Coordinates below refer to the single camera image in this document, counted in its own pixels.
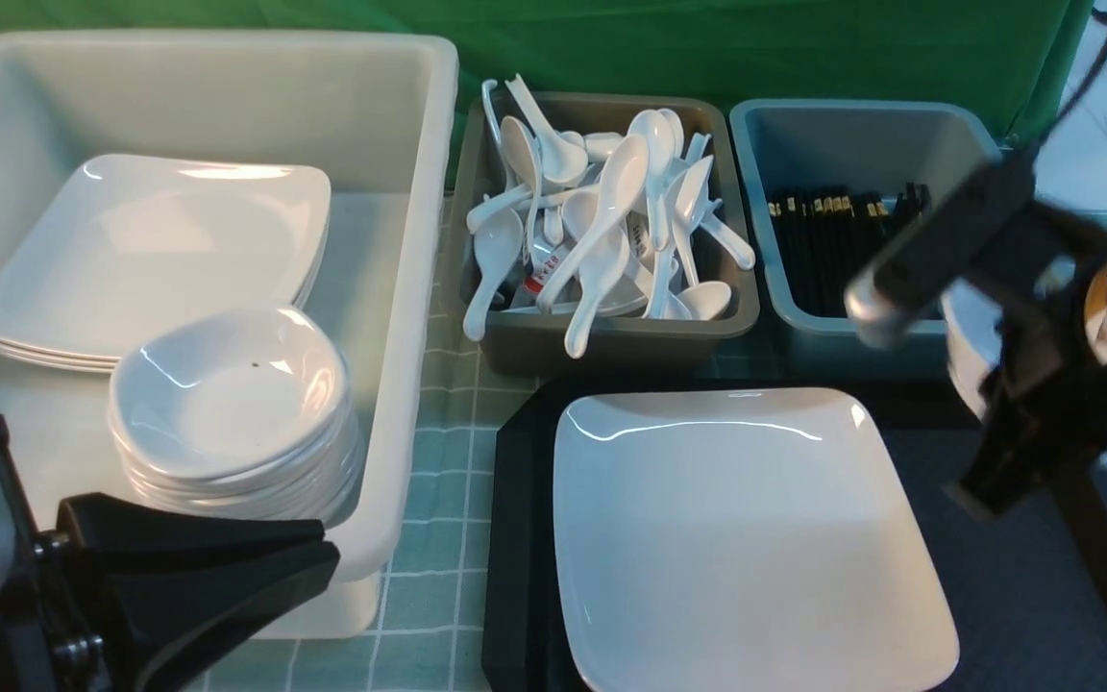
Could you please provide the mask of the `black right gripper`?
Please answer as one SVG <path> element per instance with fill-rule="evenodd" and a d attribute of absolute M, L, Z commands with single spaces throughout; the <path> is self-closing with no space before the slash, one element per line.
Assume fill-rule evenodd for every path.
<path fill-rule="evenodd" d="M 965 281 L 1001 311 L 981 442 L 949 494 L 996 517 L 1107 452 L 1107 229 L 1034 196 L 1036 149 L 981 163 L 845 289 L 867 347 L 891 349 Z"/>

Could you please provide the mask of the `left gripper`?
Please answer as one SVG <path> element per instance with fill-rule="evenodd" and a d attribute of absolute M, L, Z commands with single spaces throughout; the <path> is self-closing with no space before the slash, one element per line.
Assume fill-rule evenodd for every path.
<path fill-rule="evenodd" d="M 325 591 L 324 525 L 162 512 L 91 492 L 43 531 L 0 415 L 0 691 L 179 691 Z"/>

